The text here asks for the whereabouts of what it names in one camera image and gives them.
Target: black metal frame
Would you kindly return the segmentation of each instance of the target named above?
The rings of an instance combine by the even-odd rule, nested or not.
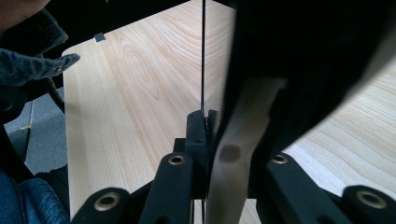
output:
[[[271,122],[250,166],[248,197],[257,199],[262,222],[396,220],[396,202],[389,196],[355,186],[346,188],[339,198],[319,188],[292,157],[280,152],[328,116],[367,76],[364,71],[390,28],[394,3],[245,0],[236,5],[232,55],[216,136],[214,111],[208,118],[201,111],[191,113],[186,139],[176,140],[174,152],[162,159],[152,183],[131,195],[120,189],[93,194],[73,223],[191,223],[191,202],[206,197],[215,149],[229,128],[235,99],[251,77],[287,80],[271,108]],[[95,208],[98,203],[110,208],[100,211]]]

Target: screw hole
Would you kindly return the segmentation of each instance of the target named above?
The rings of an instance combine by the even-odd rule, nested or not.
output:
[[[284,163],[288,162],[288,158],[286,158],[282,155],[276,155],[276,156],[274,156],[272,161],[275,163],[278,163],[278,164],[284,164]]]
[[[182,156],[173,156],[169,158],[169,163],[172,165],[180,165],[184,163],[184,158]]]
[[[120,195],[116,192],[109,192],[96,200],[94,208],[99,212],[105,212],[117,206],[119,202]]]
[[[388,206],[387,202],[383,198],[367,190],[359,190],[356,193],[356,196],[361,201],[361,203],[373,208],[383,209]]]

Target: wood grain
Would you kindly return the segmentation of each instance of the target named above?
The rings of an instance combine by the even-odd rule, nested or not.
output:
[[[219,110],[234,11],[206,6],[205,108]],[[193,0],[65,52],[81,56],[64,73],[72,216],[99,189],[149,182],[185,137],[187,115],[200,108],[201,10]],[[359,183],[396,199],[394,64],[286,150],[321,187],[341,194]],[[240,223],[259,223],[254,201]]]
[[[187,115],[200,109],[201,4],[173,7],[64,53],[81,56],[64,74],[72,216],[99,189],[132,192],[152,180],[175,138],[185,137]],[[210,96],[222,92],[233,15],[229,7],[206,4],[211,109],[219,108]],[[258,220],[253,203],[245,209],[248,223]]]
[[[205,223],[238,223],[248,194],[250,161],[269,124],[269,112],[284,78],[254,77],[241,95],[213,162]]]
[[[396,60],[285,152],[337,195],[365,185],[396,200]]]

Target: gray floor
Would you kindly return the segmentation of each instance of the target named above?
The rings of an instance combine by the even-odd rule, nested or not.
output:
[[[64,96],[63,88],[59,92]],[[7,123],[8,133],[31,126],[26,165],[35,175],[67,163],[64,113],[46,94],[25,105],[21,115]]]

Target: black plastic part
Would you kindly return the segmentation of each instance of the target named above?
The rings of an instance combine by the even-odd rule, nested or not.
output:
[[[0,169],[17,183],[33,177],[9,141],[4,125],[0,125]]]
[[[285,220],[276,207],[276,203],[271,198],[270,192],[266,189],[263,189],[262,191],[266,191],[266,193],[262,192],[261,197],[256,201],[256,211],[257,215],[259,215],[260,222],[270,224],[285,223]]]
[[[19,129],[8,135],[21,161],[26,161],[27,146],[29,144],[30,128]]]
[[[0,88],[0,121],[8,123],[17,118],[26,104],[26,95],[18,87]]]
[[[354,223],[396,223],[396,202],[376,189],[347,187],[341,198],[341,207]]]
[[[112,208],[106,210],[106,204],[112,204],[115,202],[114,198],[107,195],[117,195],[118,202]],[[77,223],[97,223],[97,224],[109,224],[109,223],[129,223],[125,220],[124,211],[129,201],[129,193],[125,189],[108,188],[102,189],[94,193],[84,205],[78,210],[78,213],[72,220],[73,224]]]
[[[45,180],[53,189],[56,196],[58,196],[64,210],[67,215],[70,214],[70,202],[69,202],[69,182],[67,176],[67,165],[56,170],[52,170],[49,173],[38,173],[35,175],[36,178]]]
[[[186,150],[186,139],[185,138],[175,138],[173,152],[185,152]]]
[[[139,223],[191,223],[192,157],[174,152],[163,157]]]
[[[139,218],[142,215],[146,200],[149,196],[151,184],[152,181],[148,182],[145,186],[134,191],[129,196],[129,203],[127,205],[127,209],[125,210],[125,214],[124,214],[127,223],[132,223],[132,224],[138,223]]]
[[[263,182],[286,223],[351,223],[291,156],[279,155],[267,164]]]
[[[335,195],[332,192],[327,191],[326,189],[324,189],[324,191],[326,192],[327,196],[338,206],[340,207],[341,204],[341,197],[338,195]]]
[[[103,33],[99,33],[97,35],[94,35],[93,38],[95,39],[96,43],[99,43],[99,42],[102,42],[102,41],[106,40],[106,38],[103,35]]]
[[[194,160],[192,197],[204,199],[206,194],[207,146],[205,118],[200,110],[187,116],[186,153]]]
[[[206,122],[206,141],[207,141],[207,154],[208,154],[208,173],[212,173],[213,160],[216,155],[216,148],[213,146],[214,136],[216,134],[216,119],[218,111],[209,110]]]

